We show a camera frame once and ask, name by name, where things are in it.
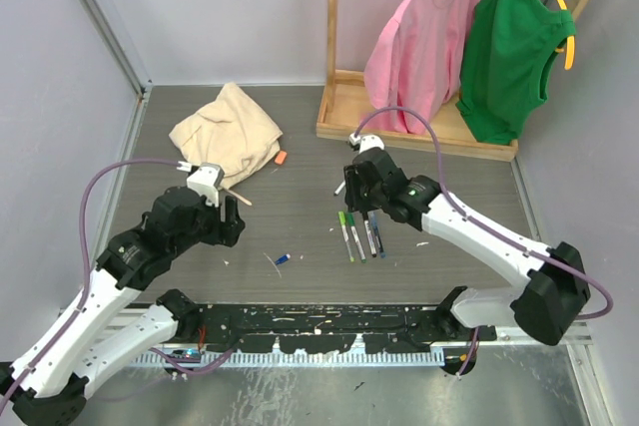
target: wooden shelf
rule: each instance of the wooden shelf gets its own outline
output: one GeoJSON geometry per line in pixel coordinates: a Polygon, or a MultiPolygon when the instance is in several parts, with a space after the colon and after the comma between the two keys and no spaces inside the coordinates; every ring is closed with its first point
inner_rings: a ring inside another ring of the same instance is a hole
{"type": "MultiPolygon", "coordinates": [[[[432,121],[432,126],[446,154],[462,155],[479,159],[501,160],[510,162],[517,153],[517,141],[510,145],[482,144],[472,137],[465,122],[455,107],[455,96],[443,105],[432,121]]],[[[368,100],[368,93],[363,85],[363,73],[336,70],[334,73],[334,91],[329,84],[324,87],[321,107],[319,109],[317,133],[323,139],[347,140],[354,132],[365,114],[374,108],[368,100]]],[[[397,132],[375,132],[390,147],[402,149],[434,151],[429,134],[413,135],[397,132]]]]}

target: cable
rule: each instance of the cable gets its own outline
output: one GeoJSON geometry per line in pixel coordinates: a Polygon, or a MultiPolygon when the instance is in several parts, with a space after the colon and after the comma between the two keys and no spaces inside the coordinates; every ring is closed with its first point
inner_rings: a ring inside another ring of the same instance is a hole
{"type": "Polygon", "coordinates": [[[538,253],[537,251],[528,250],[528,248],[526,246],[524,246],[523,244],[520,244],[517,241],[515,241],[514,239],[511,239],[508,236],[500,233],[496,229],[494,229],[491,226],[487,225],[486,223],[480,221],[479,219],[476,219],[476,218],[472,217],[471,215],[467,214],[464,211],[464,209],[454,200],[454,198],[451,196],[450,192],[448,191],[448,188],[446,186],[446,182],[444,180],[443,160],[442,160],[442,156],[441,156],[441,146],[439,145],[439,140],[437,139],[437,135],[435,134],[435,132],[432,129],[432,127],[430,126],[430,123],[428,122],[428,120],[425,119],[422,115],[420,115],[417,112],[414,112],[413,110],[408,109],[406,107],[398,107],[398,106],[384,107],[383,109],[379,109],[379,110],[377,110],[375,112],[372,112],[371,114],[367,115],[361,121],[361,123],[357,127],[357,130],[355,130],[355,133],[354,133],[355,136],[356,137],[359,136],[359,133],[361,132],[361,129],[363,129],[363,127],[372,118],[374,118],[377,115],[382,114],[384,112],[391,112],[391,111],[405,112],[407,114],[411,114],[416,119],[418,119],[420,122],[422,122],[423,125],[426,127],[426,129],[430,133],[430,137],[432,138],[432,144],[435,147],[435,153],[437,154],[437,173],[439,175],[439,185],[441,186],[441,192],[443,193],[444,197],[448,200],[448,203],[454,209],[456,209],[457,212],[459,214],[461,214],[461,216],[463,216],[463,218],[465,220],[470,221],[471,223],[479,226],[481,229],[483,229],[484,231],[490,233],[495,238],[500,239],[501,241],[503,241],[504,243],[512,246],[515,249],[518,249],[523,254],[528,254],[528,255],[532,256],[533,258],[537,258],[537,259],[539,259],[541,261],[545,261],[547,263],[550,263],[553,266],[556,266],[557,268],[562,269],[563,271],[566,271],[567,273],[570,273],[573,276],[576,276],[577,278],[581,279],[582,281],[585,281],[586,283],[590,284],[595,289],[597,289],[603,295],[603,297],[606,299],[606,305],[602,309],[600,309],[599,311],[595,311],[594,313],[580,314],[580,315],[577,316],[576,319],[584,320],[584,319],[599,318],[601,316],[604,316],[604,315],[608,314],[612,310],[612,307],[614,305],[614,301],[612,299],[612,295],[608,292],[608,290],[599,281],[597,281],[596,279],[588,276],[587,274],[582,273],[581,271],[579,271],[578,269],[573,268],[572,266],[569,266],[569,265],[567,265],[565,263],[562,263],[561,261],[558,261],[558,260],[556,260],[554,258],[551,258],[547,254],[542,254],[542,253],[538,253]]]}
{"type": "Polygon", "coordinates": [[[468,353],[466,354],[466,359],[463,360],[463,363],[461,363],[461,367],[459,368],[459,371],[457,371],[456,376],[458,378],[461,377],[461,375],[463,374],[463,372],[466,370],[466,368],[468,367],[468,363],[470,362],[470,360],[472,359],[472,357],[475,355],[475,353],[477,352],[477,347],[479,345],[479,343],[477,342],[477,340],[479,339],[479,327],[477,326],[473,333],[472,333],[472,340],[470,341],[470,348],[468,348],[468,353]]]}
{"type": "Polygon", "coordinates": [[[34,358],[29,362],[29,364],[25,367],[24,371],[20,373],[20,375],[15,379],[13,384],[9,386],[9,389],[5,393],[5,395],[0,399],[0,416],[4,412],[7,404],[10,401],[11,396],[17,391],[22,382],[26,379],[31,371],[35,369],[38,363],[42,360],[42,358],[51,350],[51,348],[58,342],[58,340],[64,335],[65,332],[71,327],[76,318],[80,315],[80,311],[84,308],[85,304],[87,304],[87,300],[89,299],[89,289],[91,286],[91,261],[89,260],[89,247],[87,246],[87,231],[86,231],[86,212],[87,212],[87,202],[89,201],[89,194],[93,189],[93,186],[98,182],[98,180],[103,177],[108,172],[118,169],[120,167],[125,167],[127,165],[136,165],[136,164],[156,164],[156,165],[169,165],[171,167],[177,167],[179,163],[177,161],[172,160],[163,160],[163,159],[131,159],[125,160],[123,162],[117,162],[115,164],[110,165],[102,169],[95,176],[91,178],[87,187],[84,190],[82,195],[82,200],[80,201],[80,220],[79,220],[79,229],[80,229],[80,249],[82,250],[82,266],[83,266],[83,288],[82,294],[80,295],[80,301],[78,301],[78,305],[75,310],[69,316],[69,319],[65,321],[65,323],[60,327],[60,329],[53,335],[53,337],[49,340],[47,344],[40,350],[38,354],[34,356],[34,358]]]}
{"type": "MultiPolygon", "coordinates": [[[[211,362],[209,365],[204,366],[202,369],[204,368],[208,368],[207,369],[207,373],[212,373],[214,372],[216,369],[218,369],[220,366],[222,366],[224,363],[227,362],[227,360],[231,357],[231,354],[233,353],[233,350],[229,350],[227,352],[225,352],[222,356],[220,356],[219,358],[217,358],[215,361],[211,362]]],[[[187,370],[189,371],[188,374],[193,375],[193,371],[191,370],[187,370]]],[[[164,383],[165,381],[168,381],[170,379],[173,379],[173,376],[163,376],[159,379],[156,379],[155,381],[150,382],[149,384],[146,384],[144,386],[142,386],[140,389],[138,389],[137,391],[134,391],[133,393],[127,394],[125,396],[119,396],[119,397],[115,397],[115,398],[101,398],[101,397],[96,397],[94,396],[93,398],[91,398],[94,401],[102,401],[105,403],[120,403],[122,401],[128,401],[130,399],[135,398],[136,396],[140,396],[142,393],[146,392],[147,390],[153,388],[154,386],[160,384],[160,383],[164,383]]]]}
{"type": "Polygon", "coordinates": [[[205,374],[212,373],[216,369],[218,369],[220,366],[222,366],[224,363],[226,363],[227,360],[233,354],[233,349],[229,349],[229,350],[225,351],[222,354],[222,356],[216,358],[215,361],[211,361],[211,363],[207,364],[206,366],[203,366],[202,368],[199,368],[199,369],[196,369],[196,370],[191,370],[191,369],[187,369],[187,368],[183,367],[182,365],[180,365],[180,363],[178,361],[176,361],[174,358],[169,356],[164,351],[160,351],[158,348],[151,348],[149,351],[152,351],[152,352],[162,356],[165,361],[167,361],[169,364],[171,364],[171,366],[176,368],[181,373],[188,374],[189,376],[204,376],[205,374]]]}

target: beige cloth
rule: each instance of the beige cloth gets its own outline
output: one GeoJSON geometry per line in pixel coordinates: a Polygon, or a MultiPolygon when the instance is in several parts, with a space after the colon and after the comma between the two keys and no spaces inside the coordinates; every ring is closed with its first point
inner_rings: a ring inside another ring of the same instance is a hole
{"type": "Polygon", "coordinates": [[[220,165],[222,188],[249,177],[280,150],[282,131],[236,84],[175,126],[169,137],[187,162],[220,165]]]}

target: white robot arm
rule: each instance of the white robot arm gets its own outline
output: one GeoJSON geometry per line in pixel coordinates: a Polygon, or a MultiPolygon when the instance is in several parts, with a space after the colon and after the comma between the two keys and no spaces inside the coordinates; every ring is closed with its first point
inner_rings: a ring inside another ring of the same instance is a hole
{"type": "Polygon", "coordinates": [[[166,190],[140,224],[109,241],[91,273],[87,302],[37,366],[30,366],[34,357],[76,311],[82,292],[32,348],[12,363],[0,363],[0,394],[13,386],[9,399],[25,424],[70,424],[100,386],[138,355],[172,338],[193,337],[199,309],[172,289],[138,321],[95,345],[111,320],[180,254],[199,242],[233,246],[244,230],[232,197],[226,197],[222,220],[219,166],[181,163],[179,170],[191,173],[187,187],[166,190]],[[24,371],[29,373],[16,387],[24,371]]]}
{"type": "Polygon", "coordinates": [[[442,327],[454,330],[459,324],[518,325],[540,342],[559,342],[588,301],[590,291],[585,281],[535,256],[550,255],[583,272],[581,257],[574,247],[562,242],[551,248],[525,238],[446,192],[448,198],[433,179],[408,179],[375,135],[351,136],[349,141],[358,149],[352,165],[344,168],[345,200],[350,211],[381,209],[397,222],[450,241],[510,284],[488,290],[456,288],[439,308],[442,327]],[[499,235],[522,248],[504,242],[499,235]]]}

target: orange object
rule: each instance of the orange object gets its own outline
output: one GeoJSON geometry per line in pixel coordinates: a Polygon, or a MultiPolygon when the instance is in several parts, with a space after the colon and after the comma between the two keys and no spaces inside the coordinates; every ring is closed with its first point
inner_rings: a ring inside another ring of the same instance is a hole
{"type": "Polygon", "coordinates": [[[278,155],[276,156],[276,164],[282,165],[284,161],[287,159],[287,153],[284,150],[280,150],[278,155]]]}

